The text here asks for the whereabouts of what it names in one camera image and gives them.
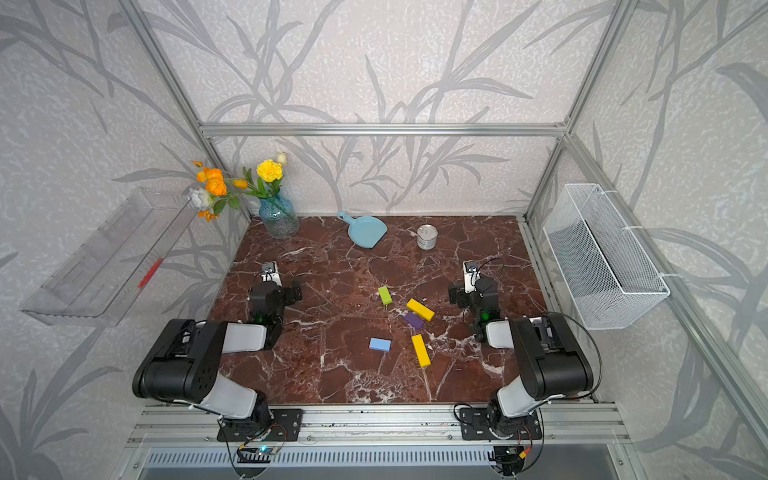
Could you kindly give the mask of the yellow block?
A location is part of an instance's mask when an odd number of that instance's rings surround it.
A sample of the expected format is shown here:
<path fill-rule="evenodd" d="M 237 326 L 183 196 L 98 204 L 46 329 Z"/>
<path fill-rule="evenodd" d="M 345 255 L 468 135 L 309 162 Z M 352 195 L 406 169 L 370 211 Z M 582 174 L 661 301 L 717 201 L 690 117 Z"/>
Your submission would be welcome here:
<path fill-rule="evenodd" d="M 426 348 L 426 344 L 423 337 L 418 334 L 411 337 L 412 344 L 421 368 L 426 368 L 431 365 L 431 360 Z"/>
<path fill-rule="evenodd" d="M 431 321 L 435 315 L 433 310 L 421 304 L 415 299 L 410 299 L 407 302 L 407 308 L 424 321 Z"/>

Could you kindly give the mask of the purple block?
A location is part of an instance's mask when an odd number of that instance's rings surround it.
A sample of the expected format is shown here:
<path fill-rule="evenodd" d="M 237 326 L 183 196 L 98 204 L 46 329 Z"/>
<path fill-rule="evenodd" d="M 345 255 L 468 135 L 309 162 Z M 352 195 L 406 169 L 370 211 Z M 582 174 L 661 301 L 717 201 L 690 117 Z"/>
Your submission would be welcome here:
<path fill-rule="evenodd" d="M 409 312 L 404 316 L 405 322 L 415 330 L 421 330 L 425 325 L 425 320 L 413 312 Z"/>

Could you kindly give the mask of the lime green block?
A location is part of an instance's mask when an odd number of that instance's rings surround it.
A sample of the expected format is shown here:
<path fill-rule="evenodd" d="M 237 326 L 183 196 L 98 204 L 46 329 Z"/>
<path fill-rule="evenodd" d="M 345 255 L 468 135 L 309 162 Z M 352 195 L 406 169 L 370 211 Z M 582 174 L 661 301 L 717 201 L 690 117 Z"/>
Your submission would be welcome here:
<path fill-rule="evenodd" d="M 380 287 L 378 289 L 378 294 L 383 305 L 389 305 L 392 303 L 392 297 L 387 287 Z"/>

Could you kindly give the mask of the light blue block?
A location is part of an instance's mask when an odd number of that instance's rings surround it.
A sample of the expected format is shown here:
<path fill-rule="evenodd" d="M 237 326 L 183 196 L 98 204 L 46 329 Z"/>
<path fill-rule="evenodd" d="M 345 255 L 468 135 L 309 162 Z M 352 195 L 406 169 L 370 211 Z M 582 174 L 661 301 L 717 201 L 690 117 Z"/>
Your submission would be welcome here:
<path fill-rule="evenodd" d="M 374 351 L 389 352 L 391 350 L 392 342 L 390 340 L 371 338 L 369 342 L 369 348 Z"/>

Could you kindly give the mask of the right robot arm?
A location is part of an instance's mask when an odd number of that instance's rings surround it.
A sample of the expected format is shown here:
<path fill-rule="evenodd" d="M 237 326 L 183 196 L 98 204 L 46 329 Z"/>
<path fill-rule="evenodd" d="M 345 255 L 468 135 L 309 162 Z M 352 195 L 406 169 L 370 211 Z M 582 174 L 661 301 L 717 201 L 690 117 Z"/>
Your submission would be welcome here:
<path fill-rule="evenodd" d="M 597 389 L 602 370 L 589 363 L 570 325 L 559 312 L 509 318 L 502 314 L 498 283 L 465 261 L 463 283 L 449 288 L 449 302 L 472 315 L 475 339 L 514 353 L 518 376 L 496 390 L 488 404 L 489 420 L 499 425 L 530 415 L 550 400 L 581 399 Z"/>

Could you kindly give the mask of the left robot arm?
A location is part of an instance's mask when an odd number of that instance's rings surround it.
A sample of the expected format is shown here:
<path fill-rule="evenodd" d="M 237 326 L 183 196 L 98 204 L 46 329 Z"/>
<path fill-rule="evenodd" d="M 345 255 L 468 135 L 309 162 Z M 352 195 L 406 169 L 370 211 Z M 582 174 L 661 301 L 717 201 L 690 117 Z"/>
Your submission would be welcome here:
<path fill-rule="evenodd" d="M 220 373 L 225 354 L 269 351 L 282 334 L 285 309 L 303 298 L 298 279 L 285 285 L 274 262 L 249 290 L 244 322 L 170 320 L 132 380 L 138 398 L 186 404 L 230 423 L 273 423 L 266 395 Z"/>

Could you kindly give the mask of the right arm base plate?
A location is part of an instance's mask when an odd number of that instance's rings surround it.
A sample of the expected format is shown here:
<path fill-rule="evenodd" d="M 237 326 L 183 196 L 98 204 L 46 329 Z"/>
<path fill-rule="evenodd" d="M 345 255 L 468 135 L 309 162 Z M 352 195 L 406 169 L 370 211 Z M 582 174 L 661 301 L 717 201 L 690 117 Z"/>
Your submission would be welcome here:
<path fill-rule="evenodd" d="M 452 413 L 461 428 L 463 440 L 536 441 L 543 438 L 541 420 L 536 414 L 506 417 L 490 407 L 472 407 L 469 404 L 455 405 Z"/>

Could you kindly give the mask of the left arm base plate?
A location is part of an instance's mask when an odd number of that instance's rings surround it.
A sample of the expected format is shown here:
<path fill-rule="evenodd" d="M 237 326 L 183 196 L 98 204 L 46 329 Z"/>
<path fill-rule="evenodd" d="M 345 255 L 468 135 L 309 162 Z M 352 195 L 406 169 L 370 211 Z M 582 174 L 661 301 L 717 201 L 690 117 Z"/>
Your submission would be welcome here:
<path fill-rule="evenodd" d="M 300 408 L 271 409 L 263 420 L 224 419 L 217 434 L 218 442 L 250 441 L 296 442 L 304 411 Z"/>

